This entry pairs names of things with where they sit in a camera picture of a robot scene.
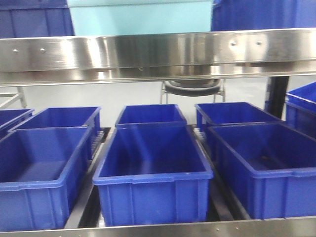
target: stainless steel shelf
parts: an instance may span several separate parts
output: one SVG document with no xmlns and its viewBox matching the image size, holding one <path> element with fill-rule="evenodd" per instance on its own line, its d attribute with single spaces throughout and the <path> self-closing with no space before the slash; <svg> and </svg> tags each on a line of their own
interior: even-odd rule
<svg viewBox="0 0 316 237">
<path fill-rule="evenodd" d="M 0 39 L 0 86 L 316 74 L 316 28 Z"/>
</svg>

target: plastic crate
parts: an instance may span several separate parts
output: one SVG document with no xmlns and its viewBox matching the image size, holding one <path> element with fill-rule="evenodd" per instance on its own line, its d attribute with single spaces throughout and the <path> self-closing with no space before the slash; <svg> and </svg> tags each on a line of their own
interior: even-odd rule
<svg viewBox="0 0 316 237">
<path fill-rule="evenodd" d="M 135 125 L 175 126 L 187 124 L 177 105 L 130 105 L 125 106 L 115 123 L 117 128 Z"/>
<path fill-rule="evenodd" d="M 0 110 L 0 139 L 7 135 L 8 131 L 32 116 L 33 109 Z"/>
<path fill-rule="evenodd" d="M 211 27 L 212 3 L 213 0 L 68 0 L 77 36 L 205 32 Z"/>
<path fill-rule="evenodd" d="M 282 122 L 277 117 L 247 102 L 196 104 L 197 127 L 225 126 L 240 123 Z"/>
<path fill-rule="evenodd" d="M 283 124 L 206 130 L 212 160 L 255 219 L 316 215 L 316 140 Z"/>
<path fill-rule="evenodd" d="M 73 36 L 66 0 L 2 0 L 0 38 Z"/>
<path fill-rule="evenodd" d="M 17 130 L 0 140 L 0 231 L 64 227 L 87 170 L 90 130 Z"/>
<path fill-rule="evenodd" d="M 93 183 L 107 226 L 204 221 L 212 170 L 185 126 L 116 129 Z"/>
<path fill-rule="evenodd" d="M 291 90 L 286 95 L 290 103 L 316 112 L 316 82 Z"/>
<path fill-rule="evenodd" d="M 23 121 L 10 131 L 45 127 L 92 127 L 91 144 L 100 131 L 101 107 L 51 107 Z"/>
<path fill-rule="evenodd" d="M 286 102 L 286 124 L 316 138 L 316 112 Z"/>
<path fill-rule="evenodd" d="M 212 30 L 316 27 L 316 0 L 216 0 Z"/>
</svg>

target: chair leg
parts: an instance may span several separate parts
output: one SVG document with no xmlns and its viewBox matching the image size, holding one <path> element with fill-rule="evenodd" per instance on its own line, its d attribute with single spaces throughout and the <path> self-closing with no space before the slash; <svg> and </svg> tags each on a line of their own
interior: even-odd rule
<svg viewBox="0 0 316 237">
<path fill-rule="evenodd" d="M 223 102 L 226 101 L 225 82 L 226 82 L 226 79 L 223 79 L 223 84 L 222 84 L 223 87 L 222 87 L 222 91 L 221 91 L 221 96 L 222 96 Z"/>
<path fill-rule="evenodd" d="M 165 91 L 164 82 L 161 83 L 161 89 L 160 89 L 160 104 L 162 104 L 163 95 L 166 95 L 166 98 L 167 98 L 167 93 L 166 93 L 166 91 Z"/>
</svg>

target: white floor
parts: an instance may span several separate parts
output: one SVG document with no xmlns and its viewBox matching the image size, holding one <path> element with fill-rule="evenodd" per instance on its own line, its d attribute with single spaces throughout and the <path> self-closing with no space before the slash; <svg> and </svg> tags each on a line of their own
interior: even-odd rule
<svg viewBox="0 0 316 237">
<path fill-rule="evenodd" d="M 316 76 L 291 77 L 288 90 L 315 81 Z M 267 78 L 227 79 L 226 101 L 247 101 L 263 108 Z M 102 106 L 101 126 L 114 126 L 124 105 L 158 104 L 161 82 L 88 84 L 24 87 L 28 108 L 36 112 L 52 106 Z M 0 91 L 16 91 L 15 87 Z M 182 97 L 169 95 L 169 103 L 178 104 L 188 123 L 194 124 L 195 103 L 208 103 L 213 96 Z M 16 102 L 10 108 L 20 108 Z"/>
</svg>

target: light blue wall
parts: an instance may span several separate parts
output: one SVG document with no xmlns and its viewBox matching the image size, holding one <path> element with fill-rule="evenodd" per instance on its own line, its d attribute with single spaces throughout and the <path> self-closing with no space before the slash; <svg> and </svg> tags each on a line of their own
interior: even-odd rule
<svg viewBox="0 0 316 237">
<path fill-rule="evenodd" d="M 77 36 L 134 35 L 209 31 L 212 2 L 69 0 L 69 7 Z"/>
</svg>

